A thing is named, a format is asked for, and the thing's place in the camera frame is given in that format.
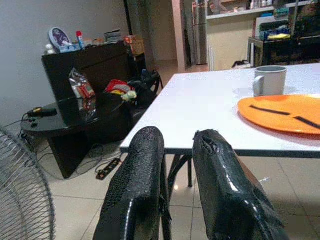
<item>power strip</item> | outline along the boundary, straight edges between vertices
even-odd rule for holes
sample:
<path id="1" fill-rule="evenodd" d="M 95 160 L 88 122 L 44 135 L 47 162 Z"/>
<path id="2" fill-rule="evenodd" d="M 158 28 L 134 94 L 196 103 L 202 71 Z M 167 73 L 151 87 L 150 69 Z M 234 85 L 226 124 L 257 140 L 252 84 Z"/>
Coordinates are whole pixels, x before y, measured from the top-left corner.
<path id="1" fill-rule="evenodd" d="M 99 170 L 96 176 L 98 180 L 104 180 L 121 162 L 119 158 L 115 158 L 112 162 L 110 162 L 104 169 Z"/>

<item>small box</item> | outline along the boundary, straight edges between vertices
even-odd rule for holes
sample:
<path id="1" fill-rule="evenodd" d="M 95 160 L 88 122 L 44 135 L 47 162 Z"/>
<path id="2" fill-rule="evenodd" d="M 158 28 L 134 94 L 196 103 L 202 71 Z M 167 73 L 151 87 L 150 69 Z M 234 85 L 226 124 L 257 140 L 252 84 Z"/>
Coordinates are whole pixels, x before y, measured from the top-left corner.
<path id="1" fill-rule="evenodd" d="M 137 35 L 129 35 L 124 37 L 124 41 L 131 46 L 133 55 L 140 55 L 145 52 L 144 40 Z"/>
<path id="2" fill-rule="evenodd" d="M 69 53 L 69 52 L 75 52 L 81 50 L 79 44 L 72 44 L 72 45 L 65 45 L 60 47 L 60 53 Z"/>

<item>red bottle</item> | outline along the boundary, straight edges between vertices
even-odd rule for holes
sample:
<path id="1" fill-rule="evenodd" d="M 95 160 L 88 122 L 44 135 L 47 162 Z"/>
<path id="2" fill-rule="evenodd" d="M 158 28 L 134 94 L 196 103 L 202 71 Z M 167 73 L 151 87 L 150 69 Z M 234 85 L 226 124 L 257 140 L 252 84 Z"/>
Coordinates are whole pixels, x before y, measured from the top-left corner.
<path id="1" fill-rule="evenodd" d="M 76 31 L 76 38 L 78 39 L 80 48 L 83 50 L 85 48 L 85 44 L 84 44 L 84 38 L 82 36 L 81 31 Z"/>

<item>white table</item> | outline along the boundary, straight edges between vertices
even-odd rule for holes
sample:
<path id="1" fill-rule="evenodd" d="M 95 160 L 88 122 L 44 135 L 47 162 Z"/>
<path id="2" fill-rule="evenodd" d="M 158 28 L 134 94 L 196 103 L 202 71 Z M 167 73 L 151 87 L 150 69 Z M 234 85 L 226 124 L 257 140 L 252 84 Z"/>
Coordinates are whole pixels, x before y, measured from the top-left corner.
<path id="1" fill-rule="evenodd" d="M 156 126 L 165 153 L 192 155 L 196 131 L 214 129 L 239 156 L 320 158 L 320 136 L 295 136 L 259 127 L 240 116 L 238 101 L 253 96 L 254 69 L 176 74 L 120 146 Z M 288 66 L 285 94 L 320 94 L 320 63 Z"/>

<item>mug handle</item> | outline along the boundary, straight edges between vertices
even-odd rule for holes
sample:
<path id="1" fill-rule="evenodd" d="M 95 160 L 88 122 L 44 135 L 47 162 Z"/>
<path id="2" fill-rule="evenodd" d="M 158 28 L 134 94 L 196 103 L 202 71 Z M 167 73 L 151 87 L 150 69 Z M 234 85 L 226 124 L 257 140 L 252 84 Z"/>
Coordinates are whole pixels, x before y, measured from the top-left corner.
<path id="1" fill-rule="evenodd" d="M 265 76 L 257 76 L 253 81 L 253 95 L 255 97 L 263 94 Z"/>

